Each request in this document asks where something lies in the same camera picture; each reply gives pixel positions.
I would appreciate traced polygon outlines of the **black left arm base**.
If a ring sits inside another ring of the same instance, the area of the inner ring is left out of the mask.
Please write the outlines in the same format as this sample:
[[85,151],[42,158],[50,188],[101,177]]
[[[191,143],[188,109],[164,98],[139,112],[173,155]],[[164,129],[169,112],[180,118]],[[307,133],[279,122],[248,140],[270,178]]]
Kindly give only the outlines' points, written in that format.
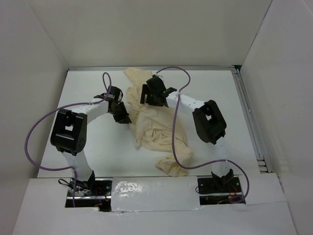
[[82,184],[79,184],[79,182],[76,183],[76,189],[75,193],[73,193],[73,181],[70,180],[69,182],[65,179],[59,179],[58,183],[66,186],[67,191],[67,197],[72,198],[73,195],[75,196],[75,199],[105,199],[109,200],[111,198],[112,193],[112,180],[96,180],[93,185],[90,187],[84,186]]

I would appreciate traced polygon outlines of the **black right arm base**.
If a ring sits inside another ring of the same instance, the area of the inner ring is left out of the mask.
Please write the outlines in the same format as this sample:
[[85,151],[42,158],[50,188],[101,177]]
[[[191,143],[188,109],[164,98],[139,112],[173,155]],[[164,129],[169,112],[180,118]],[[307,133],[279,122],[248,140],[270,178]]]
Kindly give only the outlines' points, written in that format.
[[229,183],[222,186],[213,177],[198,178],[198,185],[195,191],[201,195],[207,194],[238,194],[242,193],[242,188],[238,177],[234,177]]

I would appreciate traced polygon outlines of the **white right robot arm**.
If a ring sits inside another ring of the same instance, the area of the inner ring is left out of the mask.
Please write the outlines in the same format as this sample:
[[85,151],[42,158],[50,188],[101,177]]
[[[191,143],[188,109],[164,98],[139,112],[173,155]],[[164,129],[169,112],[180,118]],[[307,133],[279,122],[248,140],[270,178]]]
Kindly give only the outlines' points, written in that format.
[[[225,137],[227,127],[226,121],[213,100],[201,101],[181,94],[173,87],[166,88],[163,81],[157,75],[153,75],[142,85],[140,98],[141,104],[148,104],[158,107],[175,108],[172,138],[175,138],[175,127],[178,111],[189,114],[193,118],[196,133],[204,143],[210,143],[219,147],[218,140]],[[234,178],[233,170],[227,165],[227,160],[213,160],[199,166],[184,166],[178,160],[175,141],[172,141],[172,151],[174,159],[179,167],[183,169],[197,169],[205,165],[221,163],[217,171],[211,171],[213,186],[215,190],[224,192],[230,187],[230,182]]]

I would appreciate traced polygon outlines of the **cream fabric jacket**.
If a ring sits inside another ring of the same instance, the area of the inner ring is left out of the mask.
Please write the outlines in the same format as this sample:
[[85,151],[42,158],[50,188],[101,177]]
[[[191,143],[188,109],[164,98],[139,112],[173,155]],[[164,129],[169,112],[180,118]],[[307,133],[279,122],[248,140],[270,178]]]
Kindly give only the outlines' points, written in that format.
[[140,104],[142,85],[152,77],[152,71],[127,68],[124,74],[132,84],[126,90],[126,100],[136,147],[169,153],[157,160],[156,168],[168,176],[187,176],[188,170],[181,168],[174,158],[172,144],[175,144],[177,159],[183,166],[189,166],[193,152],[180,120],[176,122],[175,138],[172,139],[174,109]]

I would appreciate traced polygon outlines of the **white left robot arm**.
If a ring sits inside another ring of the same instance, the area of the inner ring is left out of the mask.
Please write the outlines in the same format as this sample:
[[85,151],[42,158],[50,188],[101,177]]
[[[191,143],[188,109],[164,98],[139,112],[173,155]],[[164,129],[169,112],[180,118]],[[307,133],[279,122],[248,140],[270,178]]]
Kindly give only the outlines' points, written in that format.
[[73,179],[76,179],[79,190],[85,195],[92,195],[97,185],[94,171],[84,153],[87,125],[104,114],[111,114],[117,123],[131,123],[122,98],[123,92],[113,86],[108,94],[96,95],[91,104],[73,110],[61,109],[57,113],[50,142],[62,153],[68,165],[74,168]]

